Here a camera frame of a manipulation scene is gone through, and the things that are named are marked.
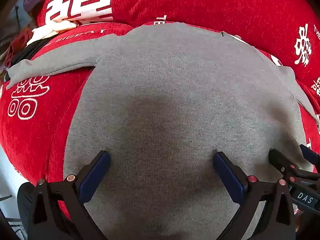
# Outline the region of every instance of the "blue clamp pad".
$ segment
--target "blue clamp pad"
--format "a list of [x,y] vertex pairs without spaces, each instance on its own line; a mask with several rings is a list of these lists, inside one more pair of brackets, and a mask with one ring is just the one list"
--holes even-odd
[[232,201],[241,205],[248,191],[246,174],[240,167],[233,165],[223,152],[218,152],[213,156],[213,166]]
[[89,165],[84,166],[85,177],[81,178],[81,183],[76,185],[78,199],[81,204],[87,203],[92,199],[104,175],[109,171],[110,164],[110,154],[106,151],[100,151]]
[[302,151],[303,157],[310,162],[311,164],[318,164],[320,160],[320,156],[315,153],[314,151],[310,150],[308,147],[304,146],[303,144],[300,144],[300,149]]

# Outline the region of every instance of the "printed lettering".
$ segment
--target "printed lettering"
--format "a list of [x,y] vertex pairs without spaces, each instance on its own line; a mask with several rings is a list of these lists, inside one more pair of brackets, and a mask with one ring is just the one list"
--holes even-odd
[[112,20],[111,0],[49,0],[45,22]]
[[320,32],[318,31],[318,29],[316,28],[315,25],[313,25],[315,27],[315,33],[316,33],[316,36],[318,37],[318,39],[320,40]]
[[49,43],[47,43],[46,45],[44,45],[44,47],[51,45],[53,42],[50,41]]
[[153,25],[163,24],[165,22],[159,21],[159,22],[153,22]]
[[83,33],[78,33],[78,34],[75,35],[75,37],[78,37],[78,36],[80,36],[81,34],[83,34]]

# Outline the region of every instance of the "gray sweater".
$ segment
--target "gray sweater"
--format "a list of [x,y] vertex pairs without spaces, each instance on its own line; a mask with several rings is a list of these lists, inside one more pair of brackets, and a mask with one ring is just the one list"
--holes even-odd
[[292,69],[228,34],[142,26],[22,61],[9,70],[12,84],[26,77],[26,65],[33,75],[95,66],[69,130],[64,175],[102,149],[111,153],[110,171],[85,205],[110,240],[216,239],[238,208],[213,169],[216,151],[262,181],[280,177],[270,148],[312,170],[299,149],[306,141],[298,104],[314,112]]

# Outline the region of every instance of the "red rivet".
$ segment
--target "red rivet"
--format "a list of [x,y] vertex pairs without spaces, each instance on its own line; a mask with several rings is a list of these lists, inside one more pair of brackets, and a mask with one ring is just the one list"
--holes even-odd
[[280,185],[282,185],[282,186],[284,186],[285,184],[287,184],[284,179],[280,179],[280,180],[279,180],[279,183],[280,183]]
[[250,175],[250,176],[248,176],[248,180],[251,182],[256,182],[258,179],[256,176]]

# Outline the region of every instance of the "white chinese character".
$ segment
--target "white chinese character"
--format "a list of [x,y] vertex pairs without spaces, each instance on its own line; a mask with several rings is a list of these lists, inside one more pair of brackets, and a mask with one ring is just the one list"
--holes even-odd
[[86,19],[108,21],[112,19],[111,0],[49,0],[45,22]]
[[296,49],[296,55],[300,57],[294,62],[296,65],[300,63],[302,57],[302,63],[306,66],[309,63],[309,55],[311,54],[311,43],[307,38],[308,24],[306,23],[305,28],[299,27],[300,38],[297,39],[294,48]]
[[163,17],[157,17],[157,20],[163,20],[163,21],[165,21],[167,19],[167,16],[166,15],[164,15]]
[[320,96],[320,77],[318,77],[317,82],[313,81],[314,85],[311,86],[311,88],[317,92],[317,95]]
[[11,94],[12,100],[8,106],[8,116],[13,117],[18,112],[20,120],[31,119],[38,107],[36,98],[50,90],[49,86],[43,86],[48,79],[49,77],[40,76],[18,83],[17,89]]

